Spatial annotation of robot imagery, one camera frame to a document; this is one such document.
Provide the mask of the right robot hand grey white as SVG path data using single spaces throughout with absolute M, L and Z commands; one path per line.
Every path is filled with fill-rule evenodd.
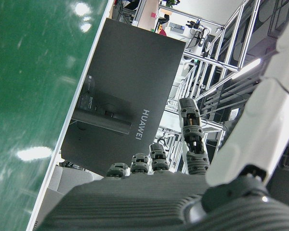
M 40 231 L 289 231 L 266 185 L 289 142 L 289 21 L 262 80 L 211 162 L 195 106 L 181 100 L 185 173 L 157 170 L 74 187 Z

